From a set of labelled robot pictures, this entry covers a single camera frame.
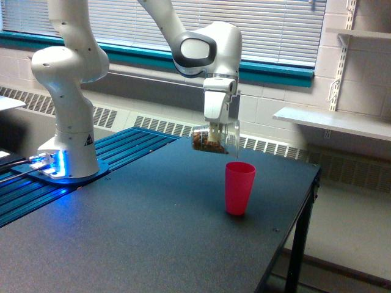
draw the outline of red plastic cup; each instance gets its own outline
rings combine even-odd
[[[244,162],[225,165],[225,210],[231,215],[243,215],[249,202],[256,169]]]

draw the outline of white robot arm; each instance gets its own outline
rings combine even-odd
[[[187,31],[171,0],[138,0],[167,40],[177,70],[188,78],[205,72],[205,120],[210,123],[209,141],[217,142],[221,125],[228,123],[229,105],[237,94],[242,36],[232,25],[216,21]]]
[[[32,72],[48,89],[56,108],[56,135],[38,152],[53,154],[53,167],[44,170],[48,176],[83,178],[99,168],[93,143],[93,107],[80,84],[105,76],[109,59],[93,37],[87,0],[48,0],[48,9],[49,20],[65,47],[46,48],[32,58]]]

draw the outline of window blind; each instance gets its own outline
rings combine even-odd
[[[213,21],[238,26],[243,60],[315,66],[326,0],[172,0],[184,26]],[[46,0],[1,0],[5,31],[57,35]],[[156,24],[136,0],[89,0],[99,42],[169,51]]]

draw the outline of radiator vent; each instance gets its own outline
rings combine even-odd
[[[50,96],[37,93],[24,92],[22,90],[0,87],[0,96],[17,99],[24,102],[23,107],[33,112],[55,115],[54,104]],[[118,111],[102,107],[93,107],[93,124],[104,128],[112,128]]]
[[[267,141],[259,137],[241,136],[240,147],[275,154],[322,166],[322,179],[363,187],[380,192],[391,192],[391,165],[360,156],[326,150],[303,150],[287,144]]]
[[[338,152],[311,151],[309,163],[322,166],[322,179],[391,192],[391,165]]]
[[[172,134],[175,136],[190,136],[193,129],[192,126],[184,125],[182,123],[174,123],[172,121],[159,120],[140,115],[137,116],[133,126]]]

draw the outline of table surface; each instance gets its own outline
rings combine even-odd
[[[26,104],[24,104],[22,101],[19,101],[17,99],[11,99],[4,96],[0,96],[0,111],[19,108],[25,105]]]
[[[182,138],[0,229],[1,292],[253,292],[319,167],[251,150],[244,217],[225,164]]]
[[[21,157],[11,151],[7,151],[3,148],[0,148],[0,167],[21,160],[24,160],[24,157]]]

